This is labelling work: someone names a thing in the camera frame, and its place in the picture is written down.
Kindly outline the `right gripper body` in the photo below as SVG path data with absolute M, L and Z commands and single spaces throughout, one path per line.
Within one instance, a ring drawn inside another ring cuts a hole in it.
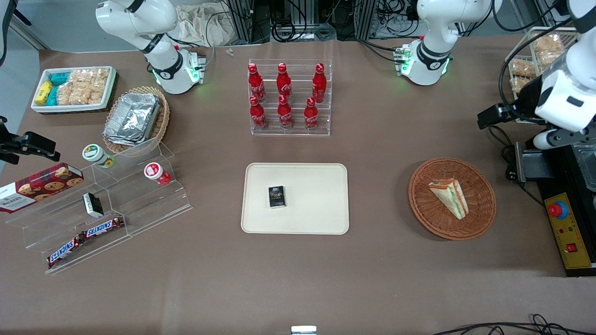
M 0 117 L 0 159 L 11 165 L 19 163 L 21 143 L 17 140 L 19 136 L 12 134 L 6 127 L 7 118 Z

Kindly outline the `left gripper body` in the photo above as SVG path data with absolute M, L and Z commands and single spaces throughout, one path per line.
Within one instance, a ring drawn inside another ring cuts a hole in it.
M 515 100 L 523 116 L 579 132 L 595 118 L 595 87 L 586 86 L 566 70 L 547 70 L 525 85 Z

